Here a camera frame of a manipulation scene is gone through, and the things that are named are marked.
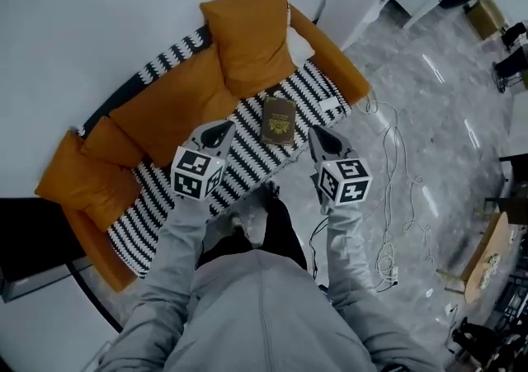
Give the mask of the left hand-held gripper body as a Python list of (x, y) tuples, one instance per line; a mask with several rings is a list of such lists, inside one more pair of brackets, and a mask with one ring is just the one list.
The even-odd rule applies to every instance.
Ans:
[(172, 190), (181, 197), (205, 200), (219, 186), (236, 126), (231, 120), (216, 120), (198, 126), (177, 147), (171, 165)]

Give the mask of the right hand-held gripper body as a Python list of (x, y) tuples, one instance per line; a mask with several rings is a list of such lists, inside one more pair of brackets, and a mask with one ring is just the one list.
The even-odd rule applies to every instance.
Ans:
[(315, 167), (311, 178), (321, 202), (326, 199), (333, 206), (343, 206), (365, 200), (373, 177), (366, 160), (345, 136), (314, 125), (309, 130), (309, 150)]

